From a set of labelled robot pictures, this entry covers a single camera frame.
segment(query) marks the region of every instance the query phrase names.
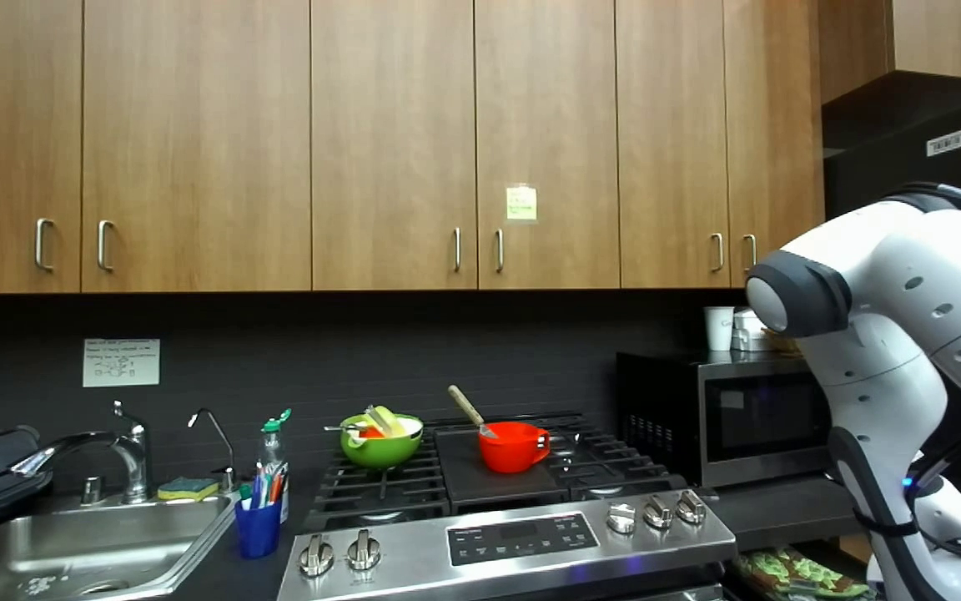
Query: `green bowl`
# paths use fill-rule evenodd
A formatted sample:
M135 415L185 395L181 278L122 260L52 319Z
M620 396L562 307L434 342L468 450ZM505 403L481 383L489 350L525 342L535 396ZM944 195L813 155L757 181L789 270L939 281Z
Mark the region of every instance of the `green bowl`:
M374 442L355 442L349 429L359 420L359 415L349 415L341 420L341 450L349 465L367 468L367 472L390 472L404 465L407 457L418 454L422 423L410 415L398 415L407 436L374 436Z

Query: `cabinet handle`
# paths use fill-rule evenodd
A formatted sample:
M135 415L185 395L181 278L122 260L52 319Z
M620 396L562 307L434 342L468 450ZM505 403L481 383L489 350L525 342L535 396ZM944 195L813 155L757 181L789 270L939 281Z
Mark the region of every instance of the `cabinet handle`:
M48 218L36 218L36 237L32 237L32 260L38 270L52 274L52 263L45 263L43 258L43 235L52 231L52 219Z
M100 237L97 237L97 246L93 246L93 263L106 274L112 274L112 263L106 258L106 235L112 231L112 219L100 219Z
M747 246L747 268L753 268L753 263L757 263L757 237L747 235L747 237L744 237L744 246Z
M492 227L492 274L508 270L508 235L505 227Z
M451 270L459 274L459 227L451 231Z
M718 263L709 268L709 274L724 270L724 235L709 231L709 246L718 253Z

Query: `kitchen wall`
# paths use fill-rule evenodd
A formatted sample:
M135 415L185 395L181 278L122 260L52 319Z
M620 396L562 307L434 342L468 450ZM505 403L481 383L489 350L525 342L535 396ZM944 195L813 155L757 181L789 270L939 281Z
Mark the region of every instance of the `kitchen wall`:
M293 408L293 465L305 492L337 454L320 423L347 400L428 400L428 416L459 416L443 389L459 383L487 415L582 411L610 429L616 350L701 344L701 307L739 295L192 295L192 297L0 297L0 429L43 436L119 429L106 400L79 395L82 333L153 325L159 396L126 408L153 423L153 477L222 465L213 408L253 468L262 416ZM87 472L119 477L106 450L72 450L57 487Z

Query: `stove knob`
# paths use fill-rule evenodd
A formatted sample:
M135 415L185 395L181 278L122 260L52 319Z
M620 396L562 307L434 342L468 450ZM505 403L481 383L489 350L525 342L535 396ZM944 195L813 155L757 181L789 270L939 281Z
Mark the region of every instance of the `stove knob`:
M610 504L607 529L616 533L637 532L637 511L630 504Z
M333 544L312 533L299 556L299 572L305 579L323 579L333 568Z
M685 492L685 493L677 499L677 518L681 518L685 524L701 524L701 522L707 522L707 504L701 500L701 493Z
M670 508L668 508L665 500L650 499L650 500L644 504L644 524L648 524L650 532L670 532Z
M349 572L370 572L381 562L381 542L370 532L355 532L354 544L347 544Z

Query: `red pot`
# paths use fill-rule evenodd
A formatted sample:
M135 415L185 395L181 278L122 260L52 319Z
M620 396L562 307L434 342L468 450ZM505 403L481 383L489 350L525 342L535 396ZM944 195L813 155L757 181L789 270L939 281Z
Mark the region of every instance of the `red pot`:
M551 457L551 435L529 420L487 420L481 462L492 474L525 474Z

